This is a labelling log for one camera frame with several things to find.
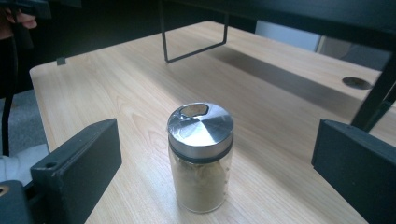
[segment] metal bar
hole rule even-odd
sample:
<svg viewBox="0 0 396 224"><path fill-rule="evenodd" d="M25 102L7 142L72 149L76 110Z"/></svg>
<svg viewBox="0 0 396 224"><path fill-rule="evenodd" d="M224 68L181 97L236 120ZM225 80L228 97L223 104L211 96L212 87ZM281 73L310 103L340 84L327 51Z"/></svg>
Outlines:
<svg viewBox="0 0 396 224"><path fill-rule="evenodd" d="M162 33L162 36L163 36L163 55L164 55L165 61L167 63L173 63L173 62L179 61L181 59L188 58L188 57L190 57L192 55L204 52L204 51L209 50L209 49L216 48L218 46L221 46L221 45L224 45L225 43L227 43L229 15L228 14L224 14L224 31L223 31L223 39L222 39L221 42L219 42L218 44L214 44L212 46L203 48L203 49L198 49L196 51L193 51L193 52L178 56L178 57L176 57L174 59L169 59L168 58L168 50L167 50L167 46L166 46L166 34L165 34L166 31L165 31L165 22L164 22L164 15L163 15L163 0L160 0L159 4L160 4L161 33Z"/></svg>
<svg viewBox="0 0 396 224"><path fill-rule="evenodd" d="M395 101L396 53L393 52L384 71L364 100L351 125L366 132L376 125Z"/></svg>

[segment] shaker lid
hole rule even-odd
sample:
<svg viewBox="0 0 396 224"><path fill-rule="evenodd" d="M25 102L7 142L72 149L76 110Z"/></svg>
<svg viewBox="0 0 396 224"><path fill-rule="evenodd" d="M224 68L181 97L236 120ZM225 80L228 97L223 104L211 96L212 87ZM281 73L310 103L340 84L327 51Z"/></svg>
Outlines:
<svg viewBox="0 0 396 224"><path fill-rule="evenodd" d="M183 105L168 120L172 150L186 161L215 161L233 143L233 118L224 108L210 103Z"/></svg>

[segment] person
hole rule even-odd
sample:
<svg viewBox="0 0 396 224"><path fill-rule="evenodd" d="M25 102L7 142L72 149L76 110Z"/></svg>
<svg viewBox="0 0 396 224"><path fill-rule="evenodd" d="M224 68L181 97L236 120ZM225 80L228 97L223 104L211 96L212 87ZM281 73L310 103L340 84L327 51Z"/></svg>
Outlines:
<svg viewBox="0 0 396 224"><path fill-rule="evenodd" d="M17 11L16 15L17 21L21 22L27 29L37 27L34 16L23 14L20 10ZM12 58L7 55L12 53L10 52L12 48L9 47L9 39L13 36L11 23L15 23L15 21L9 8L0 8L0 76L5 76L2 69L5 69L6 66L12 66L7 60L7 58ZM0 156L0 182L19 180L26 186L32 180L30 167L48 154L48 147L44 144L27 148L12 157Z"/></svg>

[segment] wooden table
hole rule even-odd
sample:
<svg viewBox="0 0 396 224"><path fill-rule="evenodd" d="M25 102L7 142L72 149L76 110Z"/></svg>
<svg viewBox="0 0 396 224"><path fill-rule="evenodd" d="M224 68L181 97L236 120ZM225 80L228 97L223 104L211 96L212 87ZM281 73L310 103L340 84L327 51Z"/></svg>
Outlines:
<svg viewBox="0 0 396 224"><path fill-rule="evenodd" d="M169 54L219 42L203 22L168 32ZM31 71L50 149L89 124L117 118L122 166L91 223L364 223L313 169L320 119L349 123L379 72L230 28L228 43L176 63L160 35L47 63ZM166 122L179 106L213 102L234 117L229 196L215 212L180 208ZM393 107L372 134L396 145Z"/></svg>

